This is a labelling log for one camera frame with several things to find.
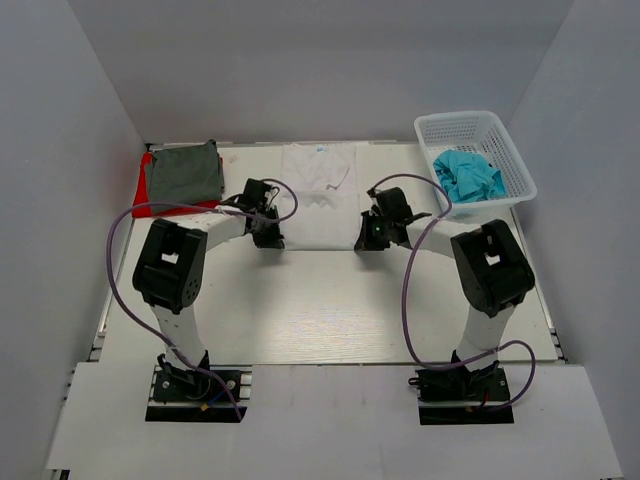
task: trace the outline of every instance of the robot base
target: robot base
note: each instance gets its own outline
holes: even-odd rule
[[[251,370],[237,367],[216,367],[211,371],[227,382],[244,418],[251,395]],[[208,402],[214,399],[215,402],[208,406]],[[226,393],[213,379],[206,391],[197,396],[190,396],[185,394],[179,381],[171,378],[157,366],[151,382],[145,421],[240,423]]]
[[[491,425],[513,423],[511,407],[491,407],[507,402],[511,395],[502,368],[477,379],[473,388],[458,388],[455,374],[449,371],[419,370],[409,384],[419,388],[420,425]]]

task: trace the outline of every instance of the plastic basket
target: plastic basket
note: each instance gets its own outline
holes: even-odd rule
[[[440,182],[433,162],[445,150],[480,153],[502,172],[506,197],[454,203],[451,211],[453,216],[471,215],[480,209],[508,208],[536,196],[536,185],[496,114],[487,111],[438,113],[418,117],[414,125],[431,178],[438,184]],[[439,192],[437,196],[440,205],[445,208],[445,197]]]

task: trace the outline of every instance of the folded gray cloth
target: folded gray cloth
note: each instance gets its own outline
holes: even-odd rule
[[[167,148],[152,153],[145,167],[150,202],[194,203],[220,200],[224,190],[222,162],[216,142]],[[151,207],[153,214],[170,208]]]

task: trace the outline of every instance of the teal towel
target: teal towel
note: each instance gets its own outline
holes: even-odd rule
[[[471,203],[506,196],[502,173],[477,153],[447,150],[433,162],[440,185],[453,203]]]

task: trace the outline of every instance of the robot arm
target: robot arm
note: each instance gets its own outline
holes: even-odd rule
[[[133,286],[151,306],[162,333],[194,365],[209,367],[193,308],[202,286],[206,252],[246,234],[252,235],[259,248],[284,248],[277,223],[240,215],[244,212],[277,219],[277,209],[271,207],[272,199],[270,185],[250,179],[244,192],[233,203],[225,205],[228,214],[212,213],[180,224],[158,219],[149,229],[134,271]],[[171,349],[167,348],[159,363],[163,369],[184,376],[180,370],[186,367]]]
[[[371,210],[362,213],[362,229],[355,250],[384,250],[391,243],[412,249],[433,219],[413,214],[398,187],[367,192]],[[493,350],[515,307],[534,287],[533,272],[511,230],[502,220],[469,225],[441,220],[419,245],[455,260],[460,283],[469,301],[464,334],[452,362]],[[498,365],[492,353],[461,368],[466,378],[483,377]]]

